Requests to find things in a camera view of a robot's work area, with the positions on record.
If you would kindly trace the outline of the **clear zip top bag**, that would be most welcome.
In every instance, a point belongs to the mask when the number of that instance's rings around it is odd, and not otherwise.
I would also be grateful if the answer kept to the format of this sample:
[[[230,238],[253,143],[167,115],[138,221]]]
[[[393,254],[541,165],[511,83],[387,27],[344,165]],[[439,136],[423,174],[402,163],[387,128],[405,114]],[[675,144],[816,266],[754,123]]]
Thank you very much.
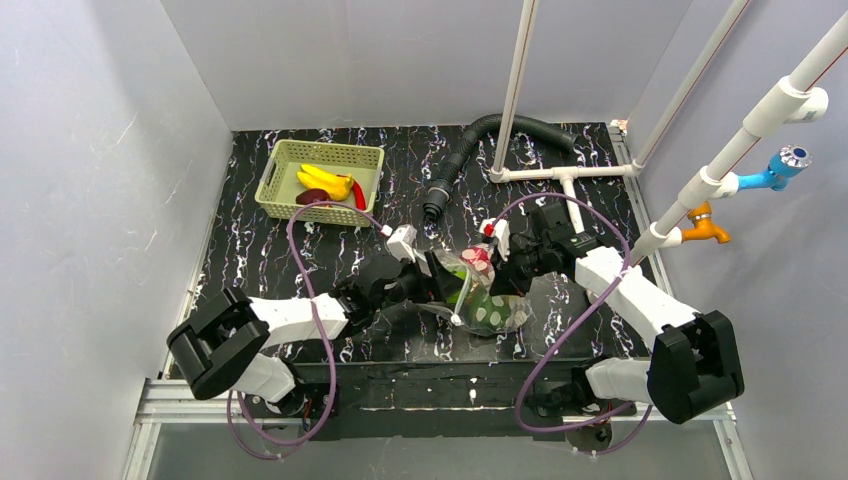
[[[496,250],[491,245],[480,243],[472,246],[486,247],[490,251],[490,258],[491,255],[496,252]],[[487,277],[481,275],[479,272],[476,272],[468,263],[461,259],[461,252],[453,252],[444,249],[432,250],[432,252],[437,255],[437,258],[448,270],[465,278],[464,286],[473,286],[473,292],[471,297],[478,295],[498,297],[490,294],[490,288],[493,286],[495,275],[492,280],[489,280]],[[530,302],[525,297],[521,296],[499,296],[507,300],[512,309],[512,316],[510,322],[511,328],[507,332],[504,332],[502,334],[518,330],[522,325],[527,322],[530,317]],[[453,326],[463,327],[469,332],[471,332],[464,324],[462,309],[458,311],[452,311],[448,308],[447,304],[440,302],[430,302],[426,304],[417,305],[424,311],[433,313],[437,317],[449,321]]]

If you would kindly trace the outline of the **dark green bell pepper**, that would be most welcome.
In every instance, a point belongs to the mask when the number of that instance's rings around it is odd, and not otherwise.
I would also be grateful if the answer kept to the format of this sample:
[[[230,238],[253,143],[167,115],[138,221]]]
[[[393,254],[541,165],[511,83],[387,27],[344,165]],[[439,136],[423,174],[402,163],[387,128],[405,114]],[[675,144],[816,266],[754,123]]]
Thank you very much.
[[[476,335],[493,336],[511,328],[512,309],[501,296],[469,297],[462,306],[462,315],[465,326]]]

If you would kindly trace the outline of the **red fake chili pepper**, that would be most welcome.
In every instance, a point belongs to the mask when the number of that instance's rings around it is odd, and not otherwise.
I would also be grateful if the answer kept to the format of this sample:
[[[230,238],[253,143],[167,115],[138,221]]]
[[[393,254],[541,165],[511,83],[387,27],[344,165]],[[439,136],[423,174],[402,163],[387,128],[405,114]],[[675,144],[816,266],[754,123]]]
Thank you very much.
[[[355,207],[359,210],[365,211],[367,209],[367,201],[364,191],[358,182],[353,182],[351,192],[354,196]]]

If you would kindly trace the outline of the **yellow fake banana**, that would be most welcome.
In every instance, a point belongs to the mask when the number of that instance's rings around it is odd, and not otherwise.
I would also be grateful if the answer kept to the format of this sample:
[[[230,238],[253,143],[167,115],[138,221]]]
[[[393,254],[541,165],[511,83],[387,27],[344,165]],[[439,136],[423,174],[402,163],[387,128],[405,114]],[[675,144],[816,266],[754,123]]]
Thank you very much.
[[[307,189],[321,188],[326,190],[331,200],[337,202],[344,201],[350,196],[351,186],[354,182],[350,174],[331,173],[311,164],[301,164],[296,176]]]

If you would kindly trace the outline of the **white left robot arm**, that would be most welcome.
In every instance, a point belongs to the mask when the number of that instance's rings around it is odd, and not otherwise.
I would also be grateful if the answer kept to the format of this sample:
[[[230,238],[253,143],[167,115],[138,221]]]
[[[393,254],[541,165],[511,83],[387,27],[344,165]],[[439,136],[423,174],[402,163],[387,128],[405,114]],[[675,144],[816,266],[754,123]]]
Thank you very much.
[[[380,255],[313,299],[269,300],[226,288],[172,330],[166,345],[195,399],[236,390],[279,402],[300,383],[265,349],[353,336],[403,302],[447,307],[466,280],[427,252],[415,260]]]

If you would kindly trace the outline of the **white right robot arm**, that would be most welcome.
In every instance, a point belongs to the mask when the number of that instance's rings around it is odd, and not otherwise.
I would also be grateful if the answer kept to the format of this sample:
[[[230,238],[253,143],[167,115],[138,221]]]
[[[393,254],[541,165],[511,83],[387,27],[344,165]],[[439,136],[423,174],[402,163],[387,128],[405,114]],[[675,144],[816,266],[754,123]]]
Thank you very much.
[[[623,318],[650,349],[647,359],[602,356],[571,371],[568,383],[522,402],[541,409],[582,409],[606,400],[652,405],[682,424],[741,396],[745,381],[731,320],[701,313],[667,294],[598,237],[578,232],[560,203],[528,210],[530,234],[503,218],[481,233],[494,246],[496,295],[525,295],[535,278],[564,274]]]

